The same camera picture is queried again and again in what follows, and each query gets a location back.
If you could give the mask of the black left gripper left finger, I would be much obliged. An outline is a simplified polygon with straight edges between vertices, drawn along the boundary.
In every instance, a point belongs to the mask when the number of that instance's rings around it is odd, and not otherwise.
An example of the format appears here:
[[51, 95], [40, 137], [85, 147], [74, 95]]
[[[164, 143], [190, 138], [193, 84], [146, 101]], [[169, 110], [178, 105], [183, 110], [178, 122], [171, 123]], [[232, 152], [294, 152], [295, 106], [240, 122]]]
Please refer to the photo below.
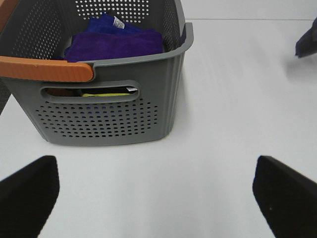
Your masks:
[[0, 181], [0, 236], [37, 238], [59, 195], [55, 156], [42, 156]]

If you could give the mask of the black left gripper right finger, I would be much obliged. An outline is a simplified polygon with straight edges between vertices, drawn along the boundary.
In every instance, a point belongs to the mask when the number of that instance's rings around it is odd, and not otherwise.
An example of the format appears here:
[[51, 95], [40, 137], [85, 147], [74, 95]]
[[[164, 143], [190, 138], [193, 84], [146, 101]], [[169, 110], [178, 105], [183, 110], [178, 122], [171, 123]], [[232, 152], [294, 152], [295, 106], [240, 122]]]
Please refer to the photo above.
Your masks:
[[276, 238], [317, 236], [317, 184], [271, 157], [258, 157], [255, 200]]

